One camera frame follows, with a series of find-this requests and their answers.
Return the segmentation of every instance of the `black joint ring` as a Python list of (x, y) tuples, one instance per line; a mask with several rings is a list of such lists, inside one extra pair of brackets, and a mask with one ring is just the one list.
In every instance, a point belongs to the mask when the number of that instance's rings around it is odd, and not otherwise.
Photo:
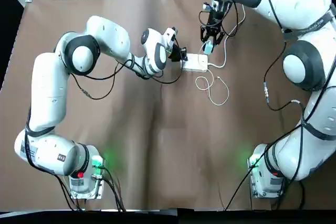
[(70, 175), (72, 178), (78, 178), (78, 177), (77, 177), (77, 174), (78, 174), (78, 173), (84, 173), (84, 172), (86, 171), (86, 169), (88, 168), (88, 166), (89, 166), (89, 159), (90, 159), (90, 153), (89, 153), (89, 150), (88, 150), (88, 148), (86, 147), (86, 145), (81, 144), (81, 143), (78, 143), (78, 144), (80, 144), (80, 145), (83, 146), (83, 148), (84, 148), (84, 151), (85, 151), (85, 160), (84, 160), (84, 163), (83, 163), (82, 167), (79, 168), (78, 171), (76, 171), (76, 172), (74, 172), (74, 173), (72, 173), (72, 174)]
[(284, 175), (282, 174), (281, 171), (279, 170), (276, 170), (272, 165), (271, 165), (271, 162), (269, 160), (269, 157), (268, 157), (268, 151), (265, 152), (265, 165), (266, 165), (266, 168), (268, 169), (268, 171), (270, 173), (272, 173), (272, 175), (278, 177), (278, 178), (282, 178), (284, 177)]

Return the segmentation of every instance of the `label sticker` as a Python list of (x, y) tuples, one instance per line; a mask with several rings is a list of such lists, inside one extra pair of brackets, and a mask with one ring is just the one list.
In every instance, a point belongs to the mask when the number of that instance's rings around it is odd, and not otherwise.
[(72, 179), (71, 185), (73, 186), (83, 186), (84, 185), (84, 179)]
[(65, 158), (66, 158), (66, 156), (64, 156), (62, 154), (58, 154), (57, 160), (60, 160), (60, 161), (64, 162)]
[[(34, 146), (30, 146), (29, 150), (30, 150), (30, 157), (32, 158), (31, 160), (33, 162), (35, 162), (35, 154), (36, 154), (37, 148), (34, 147)], [(24, 141), (21, 142), (20, 156), (26, 158), (26, 150), (25, 150), (25, 142)]]

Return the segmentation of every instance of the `white cable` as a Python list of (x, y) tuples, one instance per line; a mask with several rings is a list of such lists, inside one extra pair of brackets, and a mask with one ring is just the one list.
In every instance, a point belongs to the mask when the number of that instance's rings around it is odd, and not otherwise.
[[(207, 42), (205, 42), (205, 43), (201, 46), (201, 48), (200, 48), (200, 50), (199, 50), (199, 52), (198, 52), (197, 57), (199, 57), (200, 52), (201, 52), (203, 46), (204, 46), (206, 43), (209, 43), (209, 42), (211, 42), (211, 41), (208, 40)], [(215, 103), (215, 102), (212, 100), (212, 98), (211, 98), (211, 93), (210, 93), (210, 88), (211, 88), (211, 86), (214, 84), (215, 78), (214, 78), (214, 75), (212, 74), (212, 72), (211, 72), (208, 68), (207, 68), (207, 71), (209, 71), (210, 74), (211, 74), (211, 76), (212, 76), (212, 82), (211, 82), (211, 84), (209, 84), (209, 81), (208, 81), (208, 79), (207, 79), (206, 77), (204, 77), (204, 76), (199, 76), (199, 77), (197, 77), (197, 78), (195, 79), (196, 87), (197, 87), (199, 90), (202, 90), (202, 91), (206, 91), (206, 90), (208, 90), (208, 96), (209, 96), (210, 101), (211, 101), (214, 105), (216, 105), (216, 106), (222, 106), (222, 105), (223, 105), (224, 103), (226, 103), (226, 101), (229, 99), (229, 88), (227, 87), (227, 85), (225, 84), (225, 82), (224, 82), (219, 76), (217, 76), (217, 79), (221, 80), (221, 82), (224, 84), (224, 86), (225, 86), (226, 89), (227, 89), (227, 98), (226, 98), (222, 103), (220, 103), (220, 104)], [(203, 88), (200, 88), (200, 87), (198, 86), (198, 84), (197, 84), (197, 80), (198, 80), (198, 79), (204, 79), (204, 80), (206, 81), (206, 83), (207, 83), (207, 87), (204, 88), (204, 89), (203, 89)]]
[[(242, 20), (238, 23), (238, 25), (240, 25), (242, 22), (244, 22), (245, 17), (246, 17), (244, 6), (243, 5), (241, 5), (241, 6), (243, 8), (244, 16), (243, 16)], [(231, 32), (229, 32), (229, 35), (231, 35), (233, 33), (233, 31), (236, 29), (236, 27), (237, 27), (237, 25), (231, 30)], [(228, 38), (229, 38), (229, 36), (226, 36), (226, 38), (224, 40), (224, 63), (223, 63), (223, 65), (217, 66), (215, 64), (208, 63), (208, 66), (213, 66), (215, 68), (223, 68), (225, 66), (225, 63), (226, 63), (226, 41), (227, 41)]]

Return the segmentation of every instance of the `cable connector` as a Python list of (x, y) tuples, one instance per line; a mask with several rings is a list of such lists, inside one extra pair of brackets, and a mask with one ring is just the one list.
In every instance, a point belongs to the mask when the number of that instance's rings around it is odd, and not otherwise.
[(88, 91), (86, 91), (85, 89), (81, 89), (81, 91), (83, 92), (83, 94), (85, 94), (88, 98), (92, 99), (92, 96), (89, 94)]
[(268, 99), (268, 89), (267, 89), (266, 81), (264, 81), (264, 92), (265, 92), (266, 102), (269, 103), (269, 99)]

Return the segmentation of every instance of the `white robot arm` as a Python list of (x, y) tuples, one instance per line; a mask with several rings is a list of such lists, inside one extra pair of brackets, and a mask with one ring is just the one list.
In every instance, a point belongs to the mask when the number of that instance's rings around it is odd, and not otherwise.
[(301, 162), (300, 127), (270, 148), (266, 144), (258, 145), (248, 159), (249, 167), (259, 160), (251, 171), (254, 196), (278, 197), (284, 177), (304, 179), (336, 150), (336, 89), (333, 88), (336, 86), (336, 31), (334, 15), (329, 11), (331, 0), (213, 1), (216, 5), (237, 2), (251, 7), (277, 22), (284, 36), (290, 29), (298, 37), (284, 52), (282, 65), (293, 84), (312, 91), (304, 115)]
[(54, 132), (66, 115), (69, 75), (89, 74), (102, 52), (141, 76), (152, 76), (164, 69), (166, 51), (171, 52), (176, 34), (175, 28), (168, 28), (163, 35), (150, 28), (144, 31), (141, 43), (146, 56), (142, 58), (130, 53), (127, 31), (101, 17), (92, 16), (83, 33), (64, 34), (55, 52), (41, 54), (35, 60), (31, 108), (26, 128), (15, 141), (16, 154), (28, 161), (29, 151), (32, 165), (51, 174), (69, 176), (72, 195), (77, 198), (97, 198), (99, 183), (94, 178), (102, 171), (96, 166), (104, 165), (98, 150)]

